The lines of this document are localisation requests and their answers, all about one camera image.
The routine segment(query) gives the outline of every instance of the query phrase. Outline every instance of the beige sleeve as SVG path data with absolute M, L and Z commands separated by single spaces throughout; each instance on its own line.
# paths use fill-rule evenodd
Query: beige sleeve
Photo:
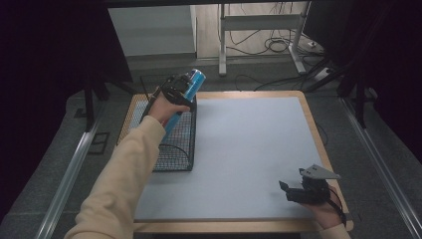
M 320 231 L 322 239 L 350 239 L 343 224 Z
M 158 158 L 162 125 L 145 117 L 115 148 L 65 238 L 132 238 L 133 213 Z

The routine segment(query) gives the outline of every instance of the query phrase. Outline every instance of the black wire basket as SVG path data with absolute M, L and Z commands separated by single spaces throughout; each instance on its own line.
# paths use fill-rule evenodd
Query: black wire basket
M 196 105 L 196 97 L 193 99 L 193 103 Z M 147 105 L 148 98 L 146 95 L 138 94 L 132 97 L 117 144 L 121 142 L 132 128 L 139 125 Z M 153 171 L 191 171 L 194 159 L 195 132 L 196 111 L 183 113 L 175 128 L 161 142 L 158 161 Z

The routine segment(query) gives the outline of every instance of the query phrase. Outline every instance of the black mesh tray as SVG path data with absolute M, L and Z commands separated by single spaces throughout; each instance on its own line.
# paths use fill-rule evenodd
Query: black mesh tray
M 132 128 L 139 125 L 147 104 L 148 100 L 144 94 L 132 97 L 117 144 Z M 195 149 L 195 131 L 196 111 L 183 113 L 171 134 L 160 144 L 158 161 L 153 171 L 191 171 Z

